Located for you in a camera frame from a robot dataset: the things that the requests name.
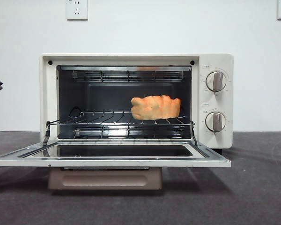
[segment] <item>dark carpet surface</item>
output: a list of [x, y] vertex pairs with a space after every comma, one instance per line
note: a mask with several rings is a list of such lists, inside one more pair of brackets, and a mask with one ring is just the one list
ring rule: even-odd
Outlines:
[[[0, 132], [0, 154], [39, 142]], [[161, 191], [51, 191], [47, 168], [0, 167], [0, 225], [281, 225], [281, 132], [235, 132], [232, 168], [163, 168]]]

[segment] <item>white wall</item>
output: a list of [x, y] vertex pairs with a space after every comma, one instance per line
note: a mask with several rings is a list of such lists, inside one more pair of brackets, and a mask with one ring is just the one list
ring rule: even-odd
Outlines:
[[89, 0], [87, 22], [64, 0], [0, 0], [0, 131], [39, 131], [44, 52], [231, 53], [234, 130], [281, 131], [276, 0]]

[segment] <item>toaster oven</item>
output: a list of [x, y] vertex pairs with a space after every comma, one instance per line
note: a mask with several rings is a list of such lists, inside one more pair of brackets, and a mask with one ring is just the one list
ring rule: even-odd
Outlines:
[[[49, 167], [51, 189], [161, 189], [162, 167], [231, 167], [229, 54], [43, 54], [41, 142], [0, 166]], [[181, 99], [180, 114], [135, 120], [133, 97]]]

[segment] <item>white oven body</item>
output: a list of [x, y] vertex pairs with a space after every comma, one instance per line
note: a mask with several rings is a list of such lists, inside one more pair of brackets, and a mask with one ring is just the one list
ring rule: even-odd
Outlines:
[[[232, 146], [233, 57], [230, 54], [43, 54], [40, 58], [41, 90], [41, 140], [45, 138], [46, 122], [59, 119], [58, 115], [58, 65], [88, 66], [185, 66], [192, 65], [191, 120], [199, 142], [212, 149]], [[207, 76], [221, 71], [226, 83], [221, 91], [211, 91]], [[213, 132], [206, 125], [210, 113], [224, 116], [223, 130]], [[50, 141], [59, 141], [58, 126], [51, 128]]]
[[[60, 65], [84, 66], [185, 66], [191, 65], [191, 121], [195, 122], [192, 139], [59, 139], [59, 127], [46, 123], [59, 120], [58, 71]], [[86, 54], [49, 53], [40, 57], [40, 125], [41, 142], [0, 156], [0, 166], [42, 167], [231, 167], [231, 161], [212, 149], [232, 146], [233, 57], [229, 54]], [[187, 156], [122, 156], [76, 157], [50, 155], [56, 149], [107, 146], [119, 150], [143, 145], [185, 148]]]

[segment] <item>temperature knob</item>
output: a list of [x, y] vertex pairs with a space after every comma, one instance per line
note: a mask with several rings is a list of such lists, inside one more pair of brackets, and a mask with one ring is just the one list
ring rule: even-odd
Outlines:
[[212, 112], [206, 117], [205, 124], [209, 130], [213, 132], [220, 132], [226, 125], [226, 119], [223, 114], [219, 112]]
[[212, 91], [220, 91], [226, 86], [227, 79], [223, 72], [216, 71], [206, 78], [206, 85]]

